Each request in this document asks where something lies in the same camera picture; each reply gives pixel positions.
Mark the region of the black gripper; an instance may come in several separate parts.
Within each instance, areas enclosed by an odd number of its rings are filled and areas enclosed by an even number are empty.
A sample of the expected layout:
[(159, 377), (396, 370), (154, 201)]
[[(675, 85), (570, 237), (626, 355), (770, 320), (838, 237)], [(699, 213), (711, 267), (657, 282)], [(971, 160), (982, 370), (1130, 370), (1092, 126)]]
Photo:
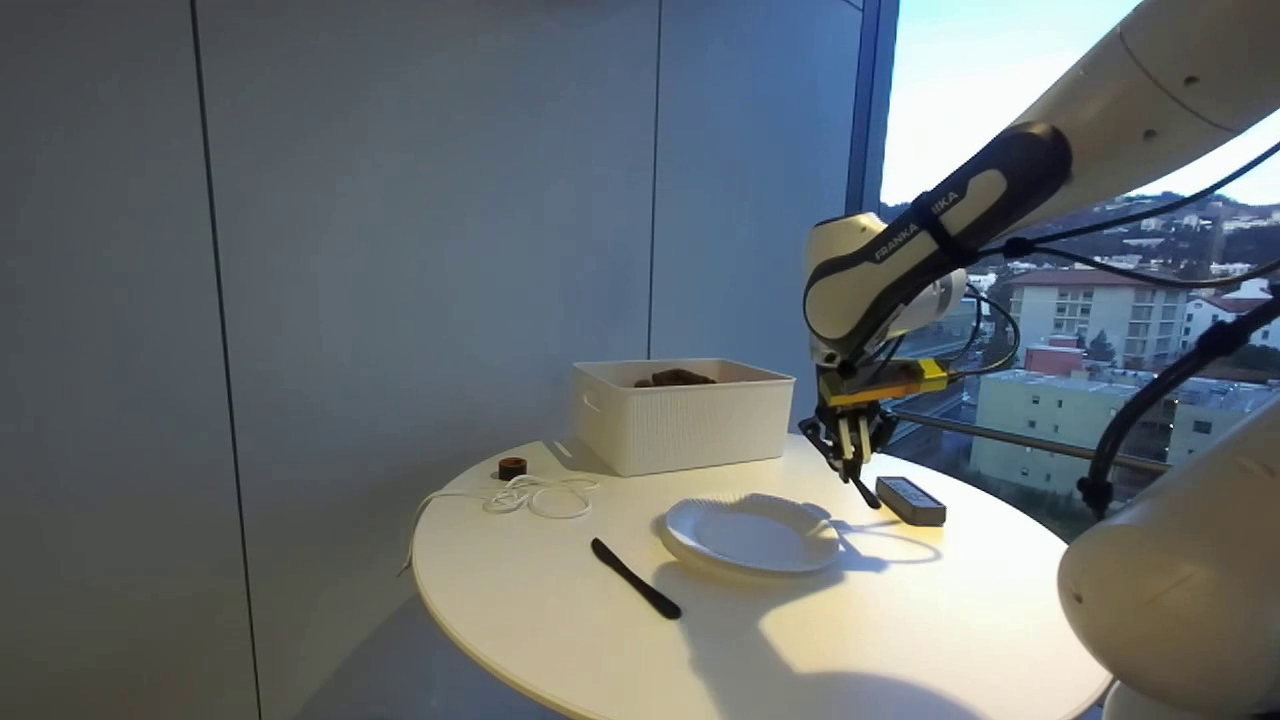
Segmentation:
[(898, 416), (884, 406), (820, 407), (815, 416), (801, 420), (798, 429), (839, 482), (851, 482), (891, 441)]

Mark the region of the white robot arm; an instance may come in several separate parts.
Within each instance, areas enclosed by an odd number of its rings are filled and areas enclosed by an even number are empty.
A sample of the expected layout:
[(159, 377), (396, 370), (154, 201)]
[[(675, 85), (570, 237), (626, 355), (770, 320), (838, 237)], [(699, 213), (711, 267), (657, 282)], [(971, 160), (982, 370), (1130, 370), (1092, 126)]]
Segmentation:
[(1142, 0), (891, 225), (861, 213), (813, 232), (801, 309), (815, 412), (805, 436), (857, 482), (880, 406), (940, 382), (940, 363), (920, 361), (907, 386), (890, 386), (880, 354), (963, 294), (986, 243), (1145, 187), (1277, 108), (1280, 0)]

